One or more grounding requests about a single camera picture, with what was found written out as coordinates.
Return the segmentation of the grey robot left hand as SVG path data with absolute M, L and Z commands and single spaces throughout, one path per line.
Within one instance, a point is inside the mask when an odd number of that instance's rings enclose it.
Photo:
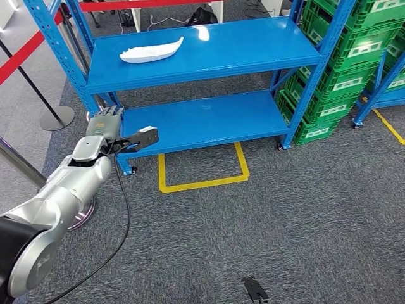
M 89 121 L 86 135 L 103 136 L 107 141 L 119 138 L 123 112 L 124 108 L 115 105 L 104 108 Z

